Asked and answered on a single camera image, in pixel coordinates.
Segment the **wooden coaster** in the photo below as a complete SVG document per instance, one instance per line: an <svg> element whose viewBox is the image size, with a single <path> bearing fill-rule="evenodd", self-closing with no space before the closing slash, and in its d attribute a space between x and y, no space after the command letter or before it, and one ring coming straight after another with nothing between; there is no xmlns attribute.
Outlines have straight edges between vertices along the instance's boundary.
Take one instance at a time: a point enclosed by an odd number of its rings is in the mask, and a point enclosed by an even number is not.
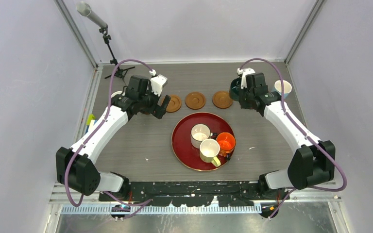
<svg viewBox="0 0 373 233"><path fill-rule="evenodd" d="M233 100L230 98L229 92L218 91L212 97L213 104L220 109L227 109L232 106Z"/></svg>
<svg viewBox="0 0 373 233"><path fill-rule="evenodd" d="M174 113L178 111L182 106L182 101L177 95L170 95L170 102L166 108L168 113Z"/></svg>
<svg viewBox="0 0 373 233"><path fill-rule="evenodd" d="M205 106L206 98L200 92L191 92L185 97L185 104L192 110L199 110Z"/></svg>

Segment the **dark green mug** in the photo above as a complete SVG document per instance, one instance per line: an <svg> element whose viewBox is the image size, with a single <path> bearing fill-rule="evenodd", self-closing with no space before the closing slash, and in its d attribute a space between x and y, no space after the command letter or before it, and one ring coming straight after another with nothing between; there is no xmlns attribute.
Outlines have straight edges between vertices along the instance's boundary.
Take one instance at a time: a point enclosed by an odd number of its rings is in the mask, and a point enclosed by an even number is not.
<svg viewBox="0 0 373 233"><path fill-rule="evenodd" d="M239 90L241 85L241 78L235 78L231 81L229 87L229 96L233 101L239 101Z"/></svg>

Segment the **white mug with handle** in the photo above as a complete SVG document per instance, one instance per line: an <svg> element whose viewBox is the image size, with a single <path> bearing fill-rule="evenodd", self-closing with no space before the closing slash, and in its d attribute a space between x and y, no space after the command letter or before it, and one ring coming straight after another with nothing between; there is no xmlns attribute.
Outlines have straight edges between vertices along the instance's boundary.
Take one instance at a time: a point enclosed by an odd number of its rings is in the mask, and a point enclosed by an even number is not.
<svg viewBox="0 0 373 233"><path fill-rule="evenodd" d="M116 91L114 93L112 93L111 95L111 98L115 97L115 96L123 96L125 92L123 91Z"/></svg>

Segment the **light blue mug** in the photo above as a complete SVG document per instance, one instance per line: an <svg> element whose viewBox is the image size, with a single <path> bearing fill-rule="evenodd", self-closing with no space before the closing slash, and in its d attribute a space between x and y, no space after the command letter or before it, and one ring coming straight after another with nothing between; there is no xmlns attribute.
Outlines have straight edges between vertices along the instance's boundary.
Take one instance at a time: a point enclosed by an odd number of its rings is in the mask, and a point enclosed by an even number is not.
<svg viewBox="0 0 373 233"><path fill-rule="evenodd" d="M272 90L279 93L284 99L286 99L287 96L292 92L292 84L286 80L277 80L274 83Z"/></svg>

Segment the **white ribbed mug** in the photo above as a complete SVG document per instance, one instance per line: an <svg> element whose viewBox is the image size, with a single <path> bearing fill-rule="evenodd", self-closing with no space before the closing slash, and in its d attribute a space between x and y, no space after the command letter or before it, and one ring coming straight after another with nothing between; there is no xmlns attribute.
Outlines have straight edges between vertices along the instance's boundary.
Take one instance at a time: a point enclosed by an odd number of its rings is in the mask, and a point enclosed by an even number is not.
<svg viewBox="0 0 373 233"><path fill-rule="evenodd" d="M192 127L190 132L191 144L195 148L199 148L200 144L212 136L210 128L205 124L196 124Z"/></svg>

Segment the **orange mug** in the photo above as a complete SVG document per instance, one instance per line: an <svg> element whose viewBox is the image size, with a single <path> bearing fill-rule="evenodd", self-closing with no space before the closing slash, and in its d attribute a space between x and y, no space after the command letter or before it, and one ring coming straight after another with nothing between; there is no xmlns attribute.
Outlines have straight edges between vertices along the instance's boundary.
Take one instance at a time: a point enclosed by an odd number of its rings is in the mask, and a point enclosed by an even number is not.
<svg viewBox="0 0 373 233"><path fill-rule="evenodd" d="M236 146L235 137L231 133L223 132L217 136L216 141L220 146L219 155L230 160Z"/></svg>

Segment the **pale yellow mug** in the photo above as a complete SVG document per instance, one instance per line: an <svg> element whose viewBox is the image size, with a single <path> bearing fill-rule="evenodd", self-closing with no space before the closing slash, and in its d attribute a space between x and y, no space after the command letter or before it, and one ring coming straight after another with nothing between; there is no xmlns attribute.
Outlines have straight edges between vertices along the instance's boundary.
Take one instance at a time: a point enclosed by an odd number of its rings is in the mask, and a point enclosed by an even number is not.
<svg viewBox="0 0 373 233"><path fill-rule="evenodd" d="M205 139L199 147L200 159L205 163L211 163L215 167L221 166L218 158L220 146L215 139Z"/></svg>

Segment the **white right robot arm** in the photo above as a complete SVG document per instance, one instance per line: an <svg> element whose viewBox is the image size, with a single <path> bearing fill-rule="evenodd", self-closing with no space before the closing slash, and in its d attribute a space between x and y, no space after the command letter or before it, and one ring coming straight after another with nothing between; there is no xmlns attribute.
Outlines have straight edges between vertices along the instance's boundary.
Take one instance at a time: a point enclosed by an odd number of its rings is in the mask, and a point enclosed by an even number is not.
<svg viewBox="0 0 373 233"><path fill-rule="evenodd" d="M322 141L295 117L281 94L270 91L263 73L249 71L238 76L238 102L242 109L254 109L284 137L293 152L286 169L265 173L258 179L258 194L271 199L278 189L302 190L334 178L335 145Z"/></svg>

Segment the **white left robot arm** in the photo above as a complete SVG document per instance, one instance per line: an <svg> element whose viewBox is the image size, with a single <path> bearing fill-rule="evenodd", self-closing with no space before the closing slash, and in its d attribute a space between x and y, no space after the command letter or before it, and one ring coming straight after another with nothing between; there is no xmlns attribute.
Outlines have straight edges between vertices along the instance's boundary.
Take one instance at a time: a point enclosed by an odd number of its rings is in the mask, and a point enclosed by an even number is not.
<svg viewBox="0 0 373 233"><path fill-rule="evenodd" d="M139 112L161 119L166 113L170 96L159 100L168 79L163 75L145 78L130 77L124 91L111 95L111 105L88 132L69 148L56 152L57 180L85 196L95 191L109 191L118 201L129 197L127 179L114 172L99 172L95 163L115 133Z"/></svg>

